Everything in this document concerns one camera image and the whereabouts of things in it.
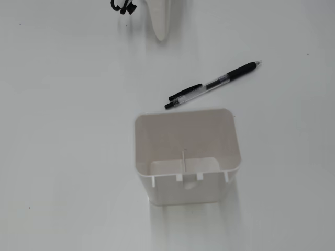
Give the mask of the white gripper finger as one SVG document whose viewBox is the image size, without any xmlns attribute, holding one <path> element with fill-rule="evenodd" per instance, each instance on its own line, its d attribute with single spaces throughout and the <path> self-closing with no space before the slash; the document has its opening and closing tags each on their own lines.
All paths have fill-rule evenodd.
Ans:
<svg viewBox="0 0 335 251">
<path fill-rule="evenodd" d="M 171 1 L 149 0 L 148 9 L 154 33 L 159 41 L 164 41 L 169 33 Z"/>
</svg>

